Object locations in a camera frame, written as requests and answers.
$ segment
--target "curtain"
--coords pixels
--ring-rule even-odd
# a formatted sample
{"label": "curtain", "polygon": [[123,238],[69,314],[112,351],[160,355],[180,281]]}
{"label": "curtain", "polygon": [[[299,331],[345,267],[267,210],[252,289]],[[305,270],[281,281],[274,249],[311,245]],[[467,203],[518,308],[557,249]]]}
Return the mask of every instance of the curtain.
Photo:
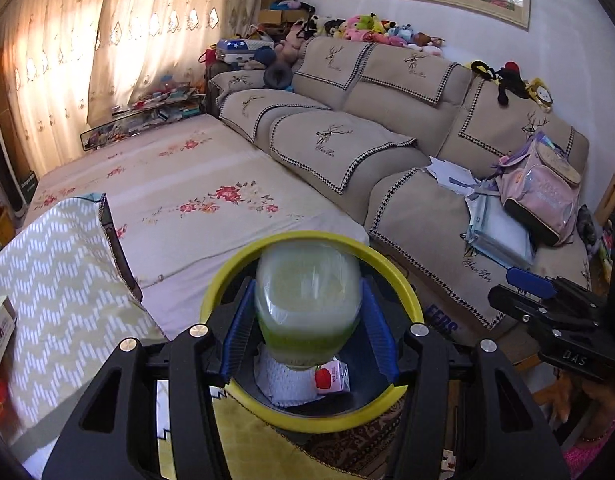
{"label": "curtain", "polygon": [[39,176],[84,154],[80,134],[158,88],[200,82],[198,57],[247,30],[255,0],[13,0],[0,20],[8,99]]}
{"label": "curtain", "polygon": [[17,135],[39,176],[82,156],[103,0],[13,0],[0,20]]}

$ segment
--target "bag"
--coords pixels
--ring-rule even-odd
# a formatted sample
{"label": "bag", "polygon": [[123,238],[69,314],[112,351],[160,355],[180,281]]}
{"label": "bag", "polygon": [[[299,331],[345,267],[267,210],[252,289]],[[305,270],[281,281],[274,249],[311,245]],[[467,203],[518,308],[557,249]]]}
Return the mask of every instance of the bag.
{"label": "bag", "polygon": [[535,242],[563,244],[574,231],[581,175],[549,138],[538,132],[521,151],[504,156],[496,177],[505,210]]}

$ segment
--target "beige sofa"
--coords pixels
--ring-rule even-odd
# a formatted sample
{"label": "beige sofa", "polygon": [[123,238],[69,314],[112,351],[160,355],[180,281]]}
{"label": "beige sofa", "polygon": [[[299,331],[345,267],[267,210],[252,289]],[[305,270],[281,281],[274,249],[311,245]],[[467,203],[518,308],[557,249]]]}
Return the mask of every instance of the beige sofa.
{"label": "beige sofa", "polygon": [[[583,174],[587,139],[534,101],[509,92],[503,108],[495,83],[405,48],[314,38],[293,71],[294,93],[264,89],[262,72],[217,75],[218,117],[364,224],[438,330],[465,344],[495,338],[513,360],[532,354],[523,329],[488,305],[505,269],[463,241],[463,198],[420,168],[436,156],[484,178],[540,128]],[[578,237],[540,248],[534,270],[588,285]]]}

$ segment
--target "plastic bottle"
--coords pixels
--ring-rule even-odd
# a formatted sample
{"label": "plastic bottle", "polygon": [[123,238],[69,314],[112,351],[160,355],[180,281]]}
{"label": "plastic bottle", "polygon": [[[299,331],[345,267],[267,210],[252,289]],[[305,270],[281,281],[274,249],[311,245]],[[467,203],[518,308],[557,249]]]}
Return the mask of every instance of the plastic bottle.
{"label": "plastic bottle", "polygon": [[294,369],[325,364],[357,325],[359,261],[320,240],[274,244],[259,260],[255,303],[265,343],[277,362]]}

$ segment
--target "sofa armrest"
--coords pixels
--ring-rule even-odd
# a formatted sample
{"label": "sofa armrest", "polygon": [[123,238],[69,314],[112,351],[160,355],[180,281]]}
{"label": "sofa armrest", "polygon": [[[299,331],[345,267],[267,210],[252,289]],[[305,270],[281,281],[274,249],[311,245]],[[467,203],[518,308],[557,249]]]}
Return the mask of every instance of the sofa armrest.
{"label": "sofa armrest", "polygon": [[218,111],[225,98],[233,92],[264,88],[264,72],[264,70],[235,70],[214,76],[210,80],[210,94],[216,100]]}

